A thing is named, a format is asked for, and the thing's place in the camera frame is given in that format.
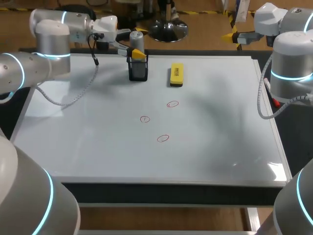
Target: yellow eraser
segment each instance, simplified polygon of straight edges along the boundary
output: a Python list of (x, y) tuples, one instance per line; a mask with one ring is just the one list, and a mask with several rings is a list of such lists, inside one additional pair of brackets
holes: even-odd
[(181, 87), (184, 80), (184, 64), (172, 63), (170, 85)]

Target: wooden floor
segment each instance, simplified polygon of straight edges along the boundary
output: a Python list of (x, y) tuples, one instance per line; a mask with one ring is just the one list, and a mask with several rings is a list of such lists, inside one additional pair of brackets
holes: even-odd
[[(53, 8), (56, 0), (13, 0), (13, 7)], [(85, 0), (60, 0), (62, 4), (85, 4)], [(204, 11), (219, 10), (216, 0), (175, 0), (178, 10)], [(229, 10), (235, 0), (229, 0)], [(256, 10), (266, 0), (252, 0), (250, 10)], [(312, 0), (272, 0), (275, 5), (313, 8)], [(112, 5), (115, 14), (123, 11), (123, 6)], [(21, 47), (35, 47), (35, 40), (29, 32), (29, 12), (0, 11), (0, 52), (17, 51)], [(189, 50), (236, 50), (234, 44), (227, 44), (221, 36), (231, 33), (228, 17), (221, 14), (181, 15), (180, 19), (189, 26), (189, 35), (184, 40), (165, 44), (145, 37), (148, 49), (189, 49)], [(237, 23), (239, 32), (253, 31), (253, 18), (248, 15), (246, 23)], [(268, 50), (265, 39), (243, 46), (243, 50)], [(263, 222), (271, 208), (259, 209)], [(81, 208), (82, 229), (112, 230), (225, 230), (246, 229), (243, 210), (240, 208)]]

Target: whiteboard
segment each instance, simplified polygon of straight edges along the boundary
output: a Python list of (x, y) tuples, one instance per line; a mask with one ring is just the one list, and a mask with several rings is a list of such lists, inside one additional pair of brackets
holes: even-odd
[[(147, 82), (129, 81), (125, 58), (97, 57), (98, 76), (74, 105), (30, 94), (11, 140), (62, 182), (281, 186), (291, 178), (275, 121), (258, 116), (260, 69), (250, 57), (150, 56)], [(184, 64), (182, 87), (169, 86), (172, 63)], [(72, 54), (68, 80), (40, 87), (68, 102), (93, 73), (90, 55)], [(261, 108), (271, 113), (267, 95)]]

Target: red drawn circle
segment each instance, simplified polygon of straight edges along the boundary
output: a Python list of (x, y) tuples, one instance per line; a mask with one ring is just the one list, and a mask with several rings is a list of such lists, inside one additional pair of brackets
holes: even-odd
[(173, 101), (169, 102), (166, 106), (167, 106), (168, 108), (174, 108), (174, 107), (176, 107), (177, 105), (179, 105), (179, 102), (176, 101), (176, 100), (173, 100)]
[(140, 117), (140, 121), (141, 122), (144, 122), (144, 123), (147, 123), (150, 121), (150, 118), (148, 116), (141, 116)]
[(162, 142), (167, 141), (169, 138), (170, 138), (169, 135), (163, 135), (163, 136), (160, 136), (159, 138), (157, 138), (157, 141), (162, 143)]

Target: black pen holder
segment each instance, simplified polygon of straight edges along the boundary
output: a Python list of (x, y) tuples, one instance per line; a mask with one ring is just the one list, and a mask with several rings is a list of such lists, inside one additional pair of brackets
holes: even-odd
[(148, 80), (148, 55), (144, 61), (127, 57), (128, 74), (130, 81), (145, 82)]

